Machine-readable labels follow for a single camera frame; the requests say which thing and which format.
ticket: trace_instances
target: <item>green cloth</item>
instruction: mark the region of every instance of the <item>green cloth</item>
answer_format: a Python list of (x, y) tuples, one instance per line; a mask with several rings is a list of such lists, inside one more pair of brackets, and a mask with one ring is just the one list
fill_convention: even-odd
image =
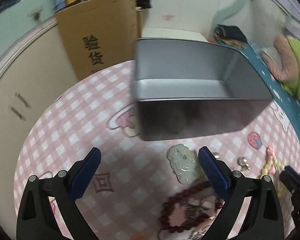
[(288, 36), (287, 39), (292, 48), (294, 55), (296, 56), (296, 59), (298, 61), (299, 78), (297, 78), (296, 80), (287, 82), (287, 83), (281, 83), (281, 87), (289, 95), (293, 96), (296, 99), (300, 99), (300, 41), (291, 36)]

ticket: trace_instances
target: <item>yellow bead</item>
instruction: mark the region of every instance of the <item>yellow bead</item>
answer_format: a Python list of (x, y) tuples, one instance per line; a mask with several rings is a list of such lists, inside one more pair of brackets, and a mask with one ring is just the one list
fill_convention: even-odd
[(268, 170), (267, 170), (267, 169), (262, 169), (262, 170), (261, 170), (261, 174), (267, 175), (267, 174), (268, 174)]

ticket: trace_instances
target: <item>wardrobe handle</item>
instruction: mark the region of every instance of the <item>wardrobe handle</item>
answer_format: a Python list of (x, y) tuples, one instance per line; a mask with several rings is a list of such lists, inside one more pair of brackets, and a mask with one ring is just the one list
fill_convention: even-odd
[(22, 95), (20, 95), (19, 93), (15, 93), (15, 96), (17, 97), (17, 98), (19, 98), (24, 104), (25, 104), (25, 106), (27, 107), (27, 108), (31, 108), (31, 106), (29, 105), (29, 103), (24, 99), (24, 97), (22, 96)]
[(10, 109), (11, 109), (12, 112), (14, 112), (14, 113), (19, 117), (20, 120), (23, 120), (23, 121), (26, 120), (26, 118), (25, 118), (22, 114), (20, 114), (20, 113), (18, 112), (18, 110), (15, 109), (13, 106), (11, 106)]

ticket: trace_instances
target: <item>silver metal tin box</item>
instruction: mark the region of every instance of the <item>silver metal tin box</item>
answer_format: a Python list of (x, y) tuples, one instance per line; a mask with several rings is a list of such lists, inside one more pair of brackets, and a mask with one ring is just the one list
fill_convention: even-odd
[(238, 50), (177, 39), (137, 41), (131, 95), (145, 141), (239, 131), (273, 100)]

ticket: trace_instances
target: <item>cardboard box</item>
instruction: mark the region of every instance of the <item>cardboard box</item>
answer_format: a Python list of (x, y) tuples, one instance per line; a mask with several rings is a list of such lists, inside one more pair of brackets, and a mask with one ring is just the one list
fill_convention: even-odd
[(79, 80), (134, 59), (135, 7), (135, 0), (88, 0), (56, 14), (63, 44)]
[(145, 24), (145, 13), (147, 9), (137, 10), (137, 36), (141, 38), (143, 26)]

